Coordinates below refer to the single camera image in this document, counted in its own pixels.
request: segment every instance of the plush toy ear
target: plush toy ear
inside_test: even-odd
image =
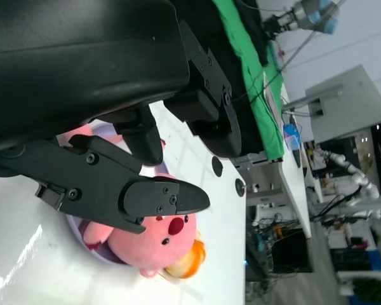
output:
[[[90,249],[96,250],[112,234],[114,228],[105,224],[91,221],[83,233],[84,244]]]
[[[153,278],[154,276],[157,275],[158,271],[140,268],[140,273],[142,276],[144,276],[146,278]]]

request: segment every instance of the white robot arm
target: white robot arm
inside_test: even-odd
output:
[[[356,198],[353,198],[346,203],[348,206],[353,206],[357,202],[361,201],[363,198],[377,199],[380,196],[378,187],[375,184],[372,184],[369,178],[353,164],[346,161],[345,156],[342,154],[335,154],[331,151],[318,151],[324,159],[332,160],[337,165],[341,166],[349,174],[351,174],[351,179],[359,186],[361,186],[361,191]]]

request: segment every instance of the black mounting bracket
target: black mounting bracket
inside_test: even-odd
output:
[[[211,152],[224,158],[241,153],[241,134],[236,112],[231,104],[229,80],[208,49],[207,53],[186,22],[179,28],[190,69],[187,88],[164,100],[165,106],[191,132],[198,135]]]

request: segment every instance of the green plant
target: green plant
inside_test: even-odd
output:
[[[353,291],[363,302],[381,304],[381,280],[376,278],[355,278]]]

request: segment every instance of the electronic equipment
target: electronic equipment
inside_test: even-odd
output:
[[[381,94],[362,65],[306,90],[283,110],[309,106],[315,143],[381,123]]]
[[[285,31],[312,30],[333,34],[338,20],[338,6],[331,0],[301,0],[281,16],[271,16],[262,24],[270,39]]]
[[[271,248],[274,273],[311,273],[311,250],[302,229],[283,231],[283,238]]]

